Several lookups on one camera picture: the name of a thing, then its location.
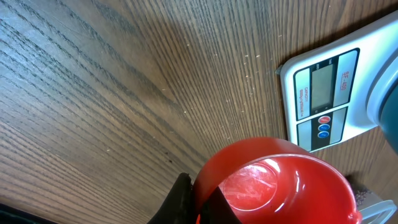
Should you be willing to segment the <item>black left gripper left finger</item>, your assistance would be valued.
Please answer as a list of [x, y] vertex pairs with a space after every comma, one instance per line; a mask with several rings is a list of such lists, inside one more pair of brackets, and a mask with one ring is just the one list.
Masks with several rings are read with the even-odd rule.
[[192, 204], [192, 180], [188, 173], [181, 173], [156, 214], [148, 224], [194, 223]]

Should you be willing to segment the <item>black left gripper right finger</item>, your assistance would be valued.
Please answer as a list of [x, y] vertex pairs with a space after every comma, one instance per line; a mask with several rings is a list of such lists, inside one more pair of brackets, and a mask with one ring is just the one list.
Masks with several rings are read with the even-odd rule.
[[202, 207], [200, 224], [241, 224], [217, 187]]

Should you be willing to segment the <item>red measuring scoop blue handle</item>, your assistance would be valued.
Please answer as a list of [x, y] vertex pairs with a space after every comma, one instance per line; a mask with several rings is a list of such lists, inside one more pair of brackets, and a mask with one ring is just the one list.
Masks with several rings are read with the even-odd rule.
[[241, 223], [361, 223], [346, 178], [283, 139], [251, 138], [211, 157], [193, 184], [197, 215], [220, 190]]

